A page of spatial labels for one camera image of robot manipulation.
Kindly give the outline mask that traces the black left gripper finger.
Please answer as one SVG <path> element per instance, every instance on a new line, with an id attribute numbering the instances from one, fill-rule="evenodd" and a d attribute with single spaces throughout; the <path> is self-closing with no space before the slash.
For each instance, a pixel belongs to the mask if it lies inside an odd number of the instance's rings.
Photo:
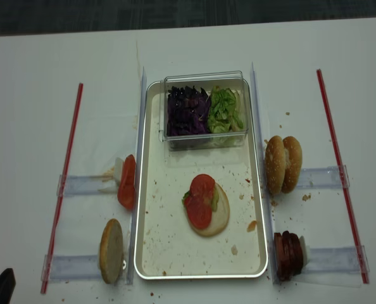
<path id="1" fill-rule="evenodd" d="M 0 304 L 10 303 L 15 286 L 16 279 L 13 269 L 5 269 L 0 275 Z"/>

